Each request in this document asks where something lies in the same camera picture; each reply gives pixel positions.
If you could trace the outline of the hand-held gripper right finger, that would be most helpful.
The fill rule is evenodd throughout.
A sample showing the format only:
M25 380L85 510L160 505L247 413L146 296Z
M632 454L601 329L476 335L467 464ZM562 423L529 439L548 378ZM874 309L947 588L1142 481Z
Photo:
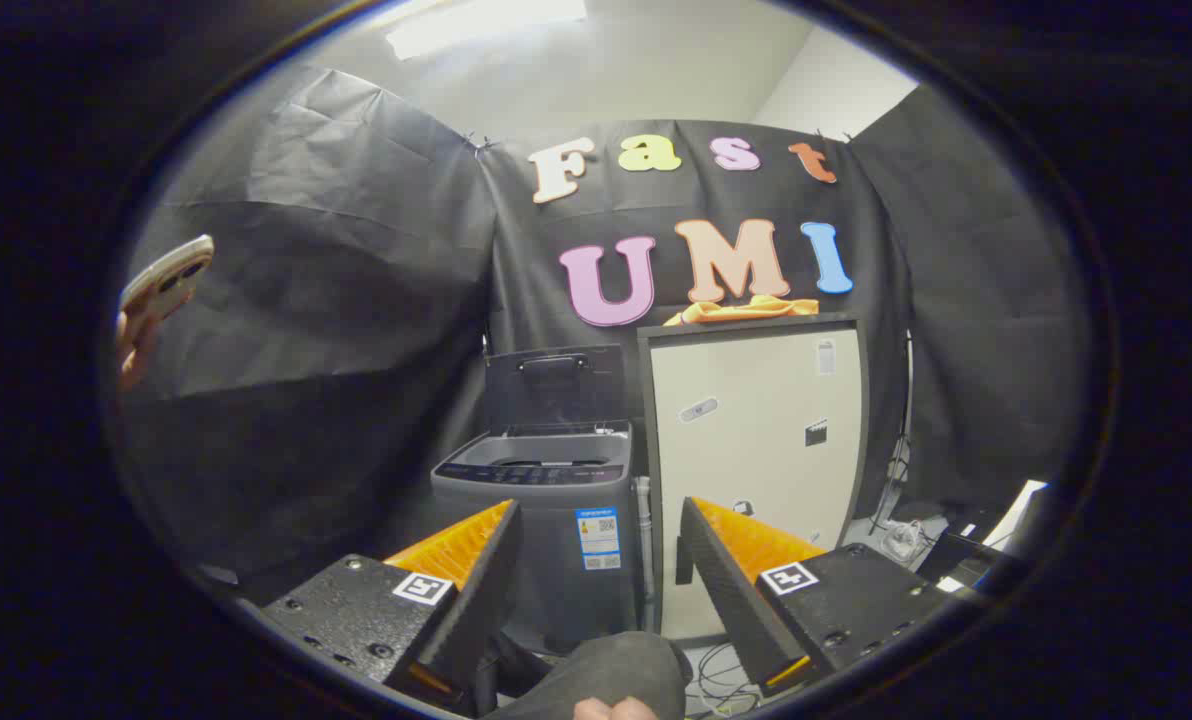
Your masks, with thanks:
M700 497L682 502L679 544L765 697L871 659L954 598L867 544L820 550Z

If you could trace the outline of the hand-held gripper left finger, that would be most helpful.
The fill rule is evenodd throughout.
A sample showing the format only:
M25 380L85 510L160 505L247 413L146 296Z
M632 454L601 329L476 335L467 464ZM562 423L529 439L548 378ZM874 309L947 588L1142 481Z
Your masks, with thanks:
M349 555L263 606L294 646L371 687L473 708L488 643L505 623L523 538L505 499L385 560Z

